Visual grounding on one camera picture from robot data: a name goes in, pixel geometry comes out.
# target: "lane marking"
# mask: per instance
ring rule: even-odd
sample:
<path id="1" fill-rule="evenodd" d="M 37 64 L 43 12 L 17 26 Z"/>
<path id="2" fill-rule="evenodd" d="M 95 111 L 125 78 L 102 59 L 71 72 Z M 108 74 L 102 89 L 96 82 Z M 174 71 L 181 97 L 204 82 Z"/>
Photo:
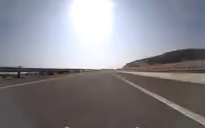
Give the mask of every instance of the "lane marking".
<path id="1" fill-rule="evenodd" d="M 30 85 L 30 84 L 43 83 L 43 82 L 47 82 L 47 81 L 54 81 L 54 80 L 63 79 L 63 78 L 70 78 L 72 76 L 61 76 L 61 77 L 49 78 L 49 79 L 44 79 L 44 80 L 32 81 L 32 82 L 25 82 L 25 83 L 13 84 L 13 85 L 6 85 L 4 87 L 0 87 L 0 90 L 7 89 L 7 88 L 24 86 L 24 85 Z"/>
<path id="2" fill-rule="evenodd" d="M 166 104 L 167 106 L 177 110 L 178 112 L 182 113 L 183 115 L 185 115 L 185 116 L 191 118 L 192 120 L 194 120 L 194 121 L 196 121 L 196 122 L 198 122 L 198 123 L 200 123 L 200 124 L 205 126 L 205 117 L 203 117 L 203 116 L 201 116 L 199 114 L 196 114 L 196 113 L 194 113 L 194 112 L 192 112 L 192 111 L 190 111 L 190 110 L 188 110 L 188 109 L 186 109 L 186 108 L 184 108 L 184 107 L 182 107 L 182 106 L 180 106 L 178 104 L 175 104 L 174 102 L 172 102 L 172 101 L 170 101 L 170 100 L 168 100 L 168 99 L 166 99 L 166 98 L 164 98 L 164 97 L 162 97 L 160 95 L 157 95 L 157 94 L 155 94 L 153 92 L 150 92 L 149 90 L 146 90 L 146 89 L 142 88 L 141 86 L 139 86 L 137 84 L 134 84 L 134 83 L 126 80 L 125 78 L 123 78 L 123 77 L 121 77 L 119 75 L 115 75 L 115 77 L 120 79 L 120 80 L 123 80 L 124 82 L 130 84 L 131 86 L 137 88 L 138 90 L 146 93 L 149 96 L 152 96 L 153 98 L 159 100 L 160 102 Z"/>

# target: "sun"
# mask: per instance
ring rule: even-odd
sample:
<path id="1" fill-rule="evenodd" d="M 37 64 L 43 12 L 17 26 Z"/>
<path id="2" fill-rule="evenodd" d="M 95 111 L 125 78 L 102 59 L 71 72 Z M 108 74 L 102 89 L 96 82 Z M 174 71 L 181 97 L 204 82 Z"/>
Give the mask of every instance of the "sun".
<path id="1" fill-rule="evenodd" d="M 113 5 L 110 0 L 74 0 L 70 14 L 74 31 L 80 39 L 99 43 L 111 35 Z"/>

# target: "asphalt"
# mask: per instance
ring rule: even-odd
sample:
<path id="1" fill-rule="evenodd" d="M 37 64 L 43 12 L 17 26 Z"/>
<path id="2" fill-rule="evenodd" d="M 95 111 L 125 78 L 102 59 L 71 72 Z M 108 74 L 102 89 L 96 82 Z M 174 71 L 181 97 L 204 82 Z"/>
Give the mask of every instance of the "asphalt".
<path id="1" fill-rule="evenodd" d="M 91 72 L 1 88 L 0 128 L 204 127 L 115 75 L 205 117 L 205 85 L 115 72 Z M 0 87 L 14 83 L 2 82 Z"/>

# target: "guardrail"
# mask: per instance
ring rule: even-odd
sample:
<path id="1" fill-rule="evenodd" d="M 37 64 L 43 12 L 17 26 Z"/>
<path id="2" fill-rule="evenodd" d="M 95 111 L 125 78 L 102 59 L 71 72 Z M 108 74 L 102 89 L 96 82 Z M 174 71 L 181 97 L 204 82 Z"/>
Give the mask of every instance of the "guardrail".
<path id="1" fill-rule="evenodd" d="M 205 60 L 185 61 L 179 63 L 157 64 L 141 67 L 126 67 L 124 70 L 138 71 L 205 71 Z"/>
<path id="2" fill-rule="evenodd" d="M 0 67 L 0 72 L 17 72 L 17 77 L 20 77 L 21 72 L 35 72 L 41 75 L 53 75 L 54 73 L 71 73 L 93 71 L 93 69 L 57 69 L 57 68 L 23 68 L 23 67 Z"/>

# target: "road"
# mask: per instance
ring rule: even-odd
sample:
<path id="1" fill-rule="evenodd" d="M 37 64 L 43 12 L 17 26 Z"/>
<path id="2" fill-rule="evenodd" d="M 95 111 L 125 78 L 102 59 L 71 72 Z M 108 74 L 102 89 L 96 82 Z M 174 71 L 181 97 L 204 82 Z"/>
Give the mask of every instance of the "road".
<path id="1" fill-rule="evenodd" d="M 0 128 L 205 128 L 158 96 L 205 118 L 205 85 L 116 72 L 0 83 Z"/>

